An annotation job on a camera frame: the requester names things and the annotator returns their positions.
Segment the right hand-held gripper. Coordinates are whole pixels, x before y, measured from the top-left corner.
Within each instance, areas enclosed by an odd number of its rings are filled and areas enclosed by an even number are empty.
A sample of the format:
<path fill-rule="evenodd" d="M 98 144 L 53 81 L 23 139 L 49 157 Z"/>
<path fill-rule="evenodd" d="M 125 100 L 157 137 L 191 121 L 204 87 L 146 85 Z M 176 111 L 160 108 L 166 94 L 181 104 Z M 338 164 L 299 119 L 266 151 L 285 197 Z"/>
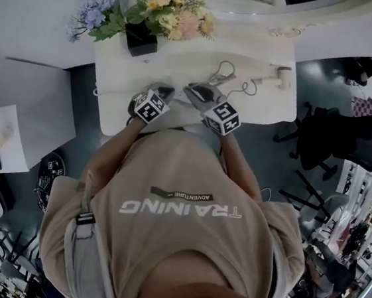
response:
<path fill-rule="evenodd" d="M 241 126 L 239 114 L 229 101 L 223 101 L 224 94 L 212 84 L 191 83 L 183 88 L 191 104 L 202 114 L 204 122 L 212 131 L 222 137 Z"/>

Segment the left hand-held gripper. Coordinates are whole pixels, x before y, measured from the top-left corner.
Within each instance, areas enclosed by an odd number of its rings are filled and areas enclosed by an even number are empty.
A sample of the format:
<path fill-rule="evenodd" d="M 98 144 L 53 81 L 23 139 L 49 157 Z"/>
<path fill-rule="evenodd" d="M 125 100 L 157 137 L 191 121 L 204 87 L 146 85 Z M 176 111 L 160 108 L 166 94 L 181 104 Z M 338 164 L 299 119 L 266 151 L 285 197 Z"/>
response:
<path fill-rule="evenodd" d="M 169 103 L 174 95 L 171 85 L 153 82 L 148 90 L 133 96 L 128 113 L 131 118 L 139 118 L 148 125 L 170 110 Z"/>

